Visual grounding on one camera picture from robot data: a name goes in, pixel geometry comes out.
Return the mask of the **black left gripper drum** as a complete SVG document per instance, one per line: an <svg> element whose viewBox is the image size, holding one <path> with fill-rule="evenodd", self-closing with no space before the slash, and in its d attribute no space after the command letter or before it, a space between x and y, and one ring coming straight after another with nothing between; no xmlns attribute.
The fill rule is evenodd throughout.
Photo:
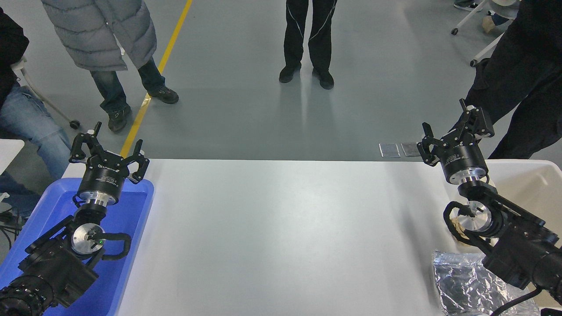
<svg viewBox="0 0 562 316"><path fill-rule="evenodd" d="M118 199L128 175L129 170L122 163L122 157L116 154L90 156L77 194L81 199L88 199L97 193Z"/></svg>

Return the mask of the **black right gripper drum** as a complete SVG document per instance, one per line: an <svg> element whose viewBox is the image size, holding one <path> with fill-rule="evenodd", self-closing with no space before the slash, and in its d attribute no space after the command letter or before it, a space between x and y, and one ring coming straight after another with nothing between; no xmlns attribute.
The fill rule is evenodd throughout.
<svg viewBox="0 0 562 316"><path fill-rule="evenodd" d="M480 179L488 174L488 167L476 142L440 149L439 159L447 182L462 182L469 177Z"/></svg>

